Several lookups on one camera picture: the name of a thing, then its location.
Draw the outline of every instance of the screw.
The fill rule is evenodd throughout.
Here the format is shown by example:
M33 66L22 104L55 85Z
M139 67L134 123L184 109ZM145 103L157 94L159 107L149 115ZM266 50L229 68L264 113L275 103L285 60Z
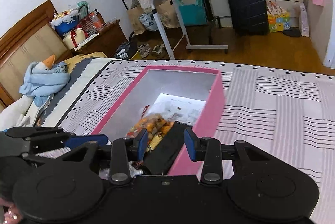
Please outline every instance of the screw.
M204 175L204 179L208 182L217 182L220 180L220 175L216 173L207 173Z
M127 174L125 173L116 173L111 176L112 180L115 182L124 182L128 179Z

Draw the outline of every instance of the shoe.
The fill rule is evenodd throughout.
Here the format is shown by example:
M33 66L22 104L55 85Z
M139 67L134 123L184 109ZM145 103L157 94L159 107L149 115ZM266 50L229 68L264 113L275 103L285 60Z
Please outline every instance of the shoe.
M149 44L140 45L140 46L138 46L138 50L140 52L141 58L145 58L149 55L151 47L150 47Z
M166 48L164 46L164 44L161 44L161 45L158 45L158 46L155 46L152 51L151 51L151 54L157 58L164 58L165 55L167 54L166 52Z

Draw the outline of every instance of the yellow blanket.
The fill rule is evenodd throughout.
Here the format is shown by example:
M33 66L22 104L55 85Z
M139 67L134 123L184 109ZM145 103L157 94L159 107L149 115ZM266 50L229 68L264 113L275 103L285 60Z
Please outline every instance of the yellow blanket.
M68 72L71 73L77 63L81 62L85 58L90 58L90 57L107 58L107 56L103 52L95 52L95 53L91 53L87 55L80 54L80 55L74 56L64 61L67 64Z

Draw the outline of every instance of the wooden floor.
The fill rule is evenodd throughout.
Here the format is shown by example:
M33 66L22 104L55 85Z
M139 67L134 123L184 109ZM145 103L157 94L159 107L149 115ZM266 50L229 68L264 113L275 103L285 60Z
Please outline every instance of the wooden floor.
M188 27L192 45L208 43L207 27ZM169 29L167 35L171 46L175 46L181 38L180 29ZM158 31L145 32L136 36L138 44L150 44L151 47L162 44ZM236 36L232 28L215 29L213 41L216 45L229 45L228 54L224 50L193 50L182 49L177 59L217 61L237 64L249 64L273 68L281 68L300 72L313 72L335 75L335 70L324 67L309 38L288 37L281 32L269 33L265 36Z

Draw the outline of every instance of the black bag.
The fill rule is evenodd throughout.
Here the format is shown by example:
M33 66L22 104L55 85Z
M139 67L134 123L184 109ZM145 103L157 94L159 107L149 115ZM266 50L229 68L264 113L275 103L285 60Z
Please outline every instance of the black bag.
M264 35L269 31L266 0L228 0L232 25L240 34Z

